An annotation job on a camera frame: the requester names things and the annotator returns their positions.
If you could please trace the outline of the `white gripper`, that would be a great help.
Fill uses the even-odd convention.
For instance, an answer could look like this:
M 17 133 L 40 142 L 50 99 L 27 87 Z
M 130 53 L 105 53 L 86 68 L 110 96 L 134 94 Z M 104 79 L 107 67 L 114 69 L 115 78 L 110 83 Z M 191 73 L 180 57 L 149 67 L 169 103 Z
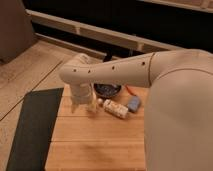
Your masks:
M 74 112 L 79 105 L 85 105 L 89 112 L 97 111 L 96 95 L 91 84 L 71 85 L 71 111 Z

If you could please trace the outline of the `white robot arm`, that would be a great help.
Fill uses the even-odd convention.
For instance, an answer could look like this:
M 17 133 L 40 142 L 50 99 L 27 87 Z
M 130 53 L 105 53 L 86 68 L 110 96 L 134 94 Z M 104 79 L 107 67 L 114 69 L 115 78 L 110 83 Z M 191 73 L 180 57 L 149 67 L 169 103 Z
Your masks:
M 147 171 L 213 171 L 213 53 L 152 52 L 92 64 L 78 54 L 60 69 L 74 104 L 91 101 L 93 83 L 149 89 L 144 110 Z

